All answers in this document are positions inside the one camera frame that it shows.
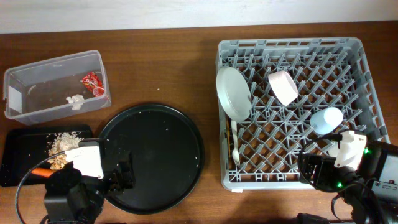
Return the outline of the cream white cup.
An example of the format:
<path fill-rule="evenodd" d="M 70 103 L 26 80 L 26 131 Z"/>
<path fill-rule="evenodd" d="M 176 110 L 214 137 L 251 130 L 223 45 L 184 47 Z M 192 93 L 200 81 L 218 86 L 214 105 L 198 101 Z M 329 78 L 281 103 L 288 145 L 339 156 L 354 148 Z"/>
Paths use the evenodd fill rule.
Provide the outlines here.
<path fill-rule="evenodd" d="M 328 155 L 330 157 L 337 157 L 338 153 L 339 153 L 340 149 L 338 147 L 337 144 L 333 145 L 331 148 L 329 148 L 328 150 Z"/>

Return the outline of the light blue cup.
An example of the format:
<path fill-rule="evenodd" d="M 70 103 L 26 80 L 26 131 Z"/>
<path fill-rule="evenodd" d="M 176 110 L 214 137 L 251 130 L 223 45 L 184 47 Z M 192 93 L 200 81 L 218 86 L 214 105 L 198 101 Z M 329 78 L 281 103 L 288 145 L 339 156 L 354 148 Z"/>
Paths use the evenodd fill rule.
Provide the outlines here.
<path fill-rule="evenodd" d="M 310 125 L 317 134 L 332 132 L 343 121 L 343 113 L 335 107 L 329 107 L 313 114 Z"/>

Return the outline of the orange carrot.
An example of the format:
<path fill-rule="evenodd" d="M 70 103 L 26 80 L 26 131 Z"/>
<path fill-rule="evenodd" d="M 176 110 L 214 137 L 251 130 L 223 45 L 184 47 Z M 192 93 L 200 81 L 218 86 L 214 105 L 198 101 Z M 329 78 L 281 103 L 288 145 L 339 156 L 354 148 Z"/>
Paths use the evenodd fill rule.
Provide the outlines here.
<path fill-rule="evenodd" d="M 44 168 L 35 168 L 31 174 L 37 175 L 37 176 L 41 176 L 41 177 L 45 177 L 48 178 L 50 177 L 53 173 L 55 173 L 54 170 L 52 169 L 44 169 Z"/>

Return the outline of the white tissue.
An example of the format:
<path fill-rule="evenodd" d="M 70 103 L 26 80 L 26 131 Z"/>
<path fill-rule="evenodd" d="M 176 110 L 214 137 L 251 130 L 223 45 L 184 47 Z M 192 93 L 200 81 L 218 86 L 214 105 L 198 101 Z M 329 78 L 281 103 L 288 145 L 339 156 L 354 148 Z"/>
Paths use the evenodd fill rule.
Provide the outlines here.
<path fill-rule="evenodd" d="M 83 105 L 85 99 L 83 95 L 77 94 L 66 97 L 66 100 L 68 101 L 69 104 L 72 104 L 72 110 L 79 110 Z"/>

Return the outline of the white plastic fork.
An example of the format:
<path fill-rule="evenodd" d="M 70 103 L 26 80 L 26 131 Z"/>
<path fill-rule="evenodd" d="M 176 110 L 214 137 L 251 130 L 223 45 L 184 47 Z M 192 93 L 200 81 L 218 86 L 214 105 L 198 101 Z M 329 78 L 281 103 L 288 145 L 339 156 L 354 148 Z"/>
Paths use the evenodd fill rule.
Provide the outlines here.
<path fill-rule="evenodd" d="M 233 146 L 234 146 L 234 149 L 232 151 L 232 158 L 236 167 L 239 167 L 241 163 L 238 151 L 238 126 L 237 122 L 235 122 L 234 120 L 231 120 L 231 130 L 232 130 Z"/>

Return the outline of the pink bowl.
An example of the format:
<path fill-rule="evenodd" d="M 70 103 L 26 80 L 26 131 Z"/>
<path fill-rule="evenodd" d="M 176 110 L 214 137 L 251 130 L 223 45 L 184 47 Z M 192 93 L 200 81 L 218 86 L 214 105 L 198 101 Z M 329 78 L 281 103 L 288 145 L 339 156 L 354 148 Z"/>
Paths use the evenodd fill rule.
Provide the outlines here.
<path fill-rule="evenodd" d="M 286 71 L 279 71 L 268 76 L 269 84 L 277 99 L 287 106 L 299 95 L 297 86 Z"/>

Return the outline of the red snack wrapper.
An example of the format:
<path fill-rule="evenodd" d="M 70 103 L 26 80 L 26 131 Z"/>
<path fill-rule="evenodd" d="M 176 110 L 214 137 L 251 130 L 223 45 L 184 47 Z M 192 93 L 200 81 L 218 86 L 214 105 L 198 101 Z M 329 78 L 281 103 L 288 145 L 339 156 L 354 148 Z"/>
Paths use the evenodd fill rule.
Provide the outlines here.
<path fill-rule="evenodd" d="M 95 72 L 87 73 L 81 79 L 81 82 L 94 96 L 101 96 L 105 92 L 103 82 Z"/>

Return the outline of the wooden chopstick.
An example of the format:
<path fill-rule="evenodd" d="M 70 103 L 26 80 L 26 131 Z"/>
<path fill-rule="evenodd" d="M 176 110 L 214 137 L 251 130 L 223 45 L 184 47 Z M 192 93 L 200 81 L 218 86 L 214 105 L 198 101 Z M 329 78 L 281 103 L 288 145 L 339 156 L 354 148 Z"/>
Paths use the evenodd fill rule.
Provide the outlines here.
<path fill-rule="evenodd" d="M 229 117 L 226 117 L 226 139 L 227 139 L 227 150 L 228 150 L 228 159 L 231 158 L 231 142 L 230 142 L 230 128 L 229 128 Z"/>

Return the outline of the grey plate with rice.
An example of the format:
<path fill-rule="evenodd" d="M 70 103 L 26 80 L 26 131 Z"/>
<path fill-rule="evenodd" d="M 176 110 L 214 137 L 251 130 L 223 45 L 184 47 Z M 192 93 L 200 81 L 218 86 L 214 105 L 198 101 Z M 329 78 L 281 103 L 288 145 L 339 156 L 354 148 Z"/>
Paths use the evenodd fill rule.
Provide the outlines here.
<path fill-rule="evenodd" d="M 249 117 L 252 108 L 251 92 L 237 69 L 220 68 L 216 75 L 216 90 L 222 108 L 232 120 L 243 122 Z"/>

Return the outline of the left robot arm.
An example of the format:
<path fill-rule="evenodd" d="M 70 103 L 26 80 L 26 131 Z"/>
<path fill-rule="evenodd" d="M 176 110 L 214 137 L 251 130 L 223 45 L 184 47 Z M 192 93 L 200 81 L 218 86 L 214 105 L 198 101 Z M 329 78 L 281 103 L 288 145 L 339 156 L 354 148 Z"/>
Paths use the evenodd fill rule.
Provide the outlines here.
<path fill-rule="evenodd" d="M 104 177 L 83 175 L 72 165 L 53 173 L 45 183 L 44 205 L 49 223 L 94 223 L 107 197 L 121 195 L 135 185 L 132 156 Z"/>

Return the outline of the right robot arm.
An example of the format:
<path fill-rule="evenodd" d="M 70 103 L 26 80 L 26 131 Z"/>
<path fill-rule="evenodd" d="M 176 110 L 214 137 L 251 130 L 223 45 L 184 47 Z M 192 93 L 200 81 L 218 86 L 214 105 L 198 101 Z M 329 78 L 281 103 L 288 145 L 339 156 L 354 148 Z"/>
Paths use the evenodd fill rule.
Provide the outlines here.
<path fill-rule="evenodd" d="M 355 223 L 397 223 L 397 146 L 370 141 L 357 169 L 334 166 L 336 159 L 313 153 L 298 155 L 300 181 L 336 193 L 351 205 Z"/>

